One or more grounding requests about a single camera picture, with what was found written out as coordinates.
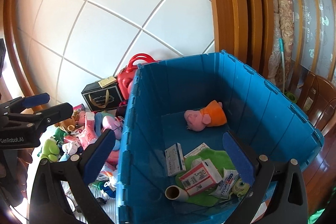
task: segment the red suitcase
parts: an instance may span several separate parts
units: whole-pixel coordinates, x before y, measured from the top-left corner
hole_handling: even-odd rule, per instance
[[[118,73],[117,80],[118,80],[119,88],[125,100],[127,100],[129,97],[129,93],[132,88],[133,78],[138,68],[137,65],[133,65],[133,63],[136,60],[144,60],[146,61],[146,63],[155,62],[155,60],[148,54],[144,54],[144,53],[136,54],[131,58],[127,67],[123,68]]]

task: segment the gold ribbon handle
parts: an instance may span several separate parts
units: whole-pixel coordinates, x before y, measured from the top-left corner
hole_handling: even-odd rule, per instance
[[[109,102],[109,97],[110,97],[110,93],[109,90],[106,90],[106,95],[105,95],[105,105],[98,105],[91,97],[91,94],[89,94],[89,99],[92,105],[99,107],[99,108],[106,108]]]

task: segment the cardboard tube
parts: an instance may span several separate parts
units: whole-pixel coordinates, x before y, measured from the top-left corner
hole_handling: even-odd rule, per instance
[[[166,198],[179,202],[186,202],[189,198],[188,193],[176,185],[169,186],[165,191]]]

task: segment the black clamp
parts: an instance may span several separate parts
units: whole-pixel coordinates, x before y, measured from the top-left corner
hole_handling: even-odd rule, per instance
[[[263,218],[255,223],[307,224],[305,182],[297,160],[284,163],[258,156],[233,132],[224,133],[223,146],[242,180],[252,185],[225,224],[250,224],[272,181],[277,181],[277,185],[271,201]]]
[[[37,169],[31,203],[30,224],[80,224],[73,215],[60,181],[67,181],[78,206],[88,223],[114,224],[88,188],[94,182],[115,145],[115,134],[105,130],[98,140],[84,152],[72,155],[67,161],[40,161]]]
[[[27,108],[48,103],[47,93],[18,97],[0,105],[0,162],[6,176],[0,178],[0,188],[6,202],[13,207],[22,203],[23,196],[17,186],[17,150],[40,145],[40,136],[47,127],[71,117],[70,104],[50,107],[34,114],[21,114]]]

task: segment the blue gripper pad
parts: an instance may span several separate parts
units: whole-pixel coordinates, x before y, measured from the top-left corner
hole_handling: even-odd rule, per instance
[[[103,135],[103,134],[100,135],[98,140],[100,138],[103,138],[102,142],[100,142],[100,144],[95,148],[90,159],[87,161],[87,163],[84,166],[82,178],[83,178],[83,182],[86,185],[89,185],[89,183],[95,181],[101,168],[103,167],[106,159],[110,155],[116,143],[116,137],[115,137],[113,130],[109,130],[109,132],[106,135]],[[98,140],[94,144],[89,144],[88,147],[83,152],[83,154],[86,152],[86,150],[89,149],[90,146],[96,145]]]
[[[241,179],[250,186],[253,185],[255,181],[254,166],[229,132],[223,134],[223,147],[236,167]]]
[[[25,108],[31,108],[34,106],[44,105],[48,103],[50,100],[50,96],[48,93],[42,93],[34,96],[25,97],[22,102],[22,106]]]

